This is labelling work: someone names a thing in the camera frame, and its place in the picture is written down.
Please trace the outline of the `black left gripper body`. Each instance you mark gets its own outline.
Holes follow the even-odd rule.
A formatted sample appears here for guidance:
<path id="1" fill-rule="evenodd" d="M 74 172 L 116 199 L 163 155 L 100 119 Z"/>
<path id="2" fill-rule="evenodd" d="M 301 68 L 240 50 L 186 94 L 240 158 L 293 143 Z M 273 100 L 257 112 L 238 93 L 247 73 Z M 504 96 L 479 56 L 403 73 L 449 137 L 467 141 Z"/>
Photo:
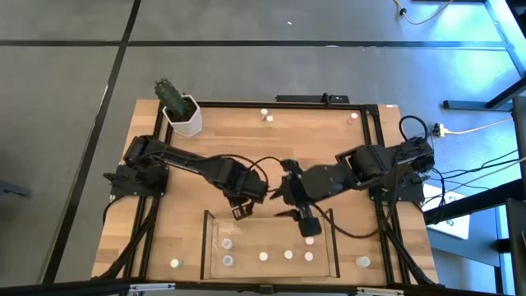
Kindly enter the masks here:
<path id="1" fill-rule="evenodd" d="M 245 197 L 256 203 L 262 203 L 265 200 L 267 191 L 267 182 L 255 170 L 242 171 L 238 175 L 233 189 L 237 196 Z"/>

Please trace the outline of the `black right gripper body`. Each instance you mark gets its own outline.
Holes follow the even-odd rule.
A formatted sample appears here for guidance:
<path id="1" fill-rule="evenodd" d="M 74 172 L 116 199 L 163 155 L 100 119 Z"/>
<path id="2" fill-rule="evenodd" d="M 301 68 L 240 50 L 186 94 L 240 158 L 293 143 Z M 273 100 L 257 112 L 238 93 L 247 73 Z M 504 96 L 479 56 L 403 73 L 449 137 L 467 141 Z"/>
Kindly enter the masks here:
<path id="1" fill-rule="evenodd" d="M 297 208 L 308 208 L 312 199 L 307 195 L 299 175 L 287 176 L 287 204 Z"/>

